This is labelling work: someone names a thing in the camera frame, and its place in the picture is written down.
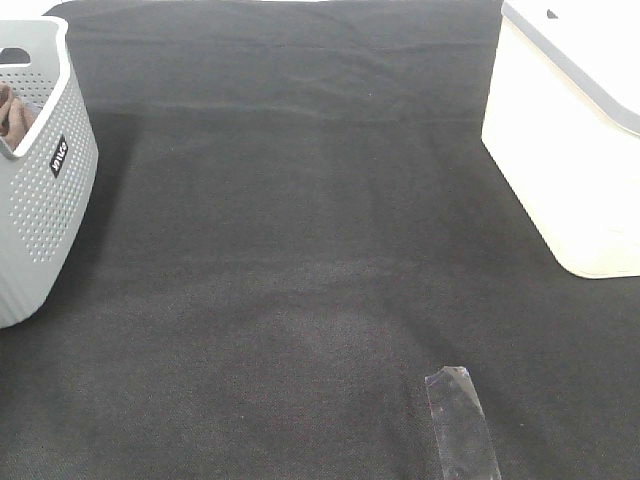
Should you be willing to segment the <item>grey perforated laundry basket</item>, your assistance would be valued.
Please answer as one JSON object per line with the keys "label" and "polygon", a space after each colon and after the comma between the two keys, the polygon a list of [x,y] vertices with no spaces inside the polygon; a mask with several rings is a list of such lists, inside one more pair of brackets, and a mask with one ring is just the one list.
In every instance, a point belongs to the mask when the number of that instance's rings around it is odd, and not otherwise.
{"label": "grey perforated laundry basket", "polygon": [[1,325],[35,313],[54,285],[84,217],[98,147],[66,44],[68,24],[54,16],[4,19],[2,50],[24,61],[1,67],[38,116],[11,151],[1,141]]}

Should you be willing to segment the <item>black table cloth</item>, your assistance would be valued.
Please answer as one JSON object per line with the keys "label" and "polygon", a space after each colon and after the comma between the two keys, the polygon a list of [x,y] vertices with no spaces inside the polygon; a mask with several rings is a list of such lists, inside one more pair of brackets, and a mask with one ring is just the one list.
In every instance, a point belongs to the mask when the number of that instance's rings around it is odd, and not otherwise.
{"label": "black table cloth", "polygon": [[469,371],[506,479],[639,475],[639,283],[558,265],[480,140],[497,1],[53,9],[99,149],[1,333],[5,479],[438,479]]}

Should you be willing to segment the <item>brown microfibre towel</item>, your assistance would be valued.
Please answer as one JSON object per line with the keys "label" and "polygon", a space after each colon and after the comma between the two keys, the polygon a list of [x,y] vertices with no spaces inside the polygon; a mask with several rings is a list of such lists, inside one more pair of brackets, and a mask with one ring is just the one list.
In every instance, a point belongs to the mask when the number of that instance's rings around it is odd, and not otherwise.
{"label": "brown microfibre towel", "polygon": [[25,103],[7,84],[1,85],[1,139],[14,151],[38,116],[38,109]]}

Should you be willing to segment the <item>clear tape strip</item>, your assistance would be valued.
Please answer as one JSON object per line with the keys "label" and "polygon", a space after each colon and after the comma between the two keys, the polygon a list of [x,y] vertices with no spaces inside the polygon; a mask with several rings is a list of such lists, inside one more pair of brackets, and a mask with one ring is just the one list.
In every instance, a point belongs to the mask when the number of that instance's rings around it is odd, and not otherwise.
{"label": "clear tape strip", "polygon": [[444,366],[425,378],[443,477],[499,480],[483,408],[468,370]]}

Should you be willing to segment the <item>white plastic storage bin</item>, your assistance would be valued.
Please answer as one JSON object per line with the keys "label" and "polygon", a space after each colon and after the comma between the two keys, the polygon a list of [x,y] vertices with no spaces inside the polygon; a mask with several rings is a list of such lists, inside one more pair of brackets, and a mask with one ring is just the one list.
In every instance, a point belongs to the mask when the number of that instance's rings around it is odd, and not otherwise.
{"label": "white plastic storage bin", "polygon": [[637,2],[504,2],[481,138],[564,269],[638,274]]}

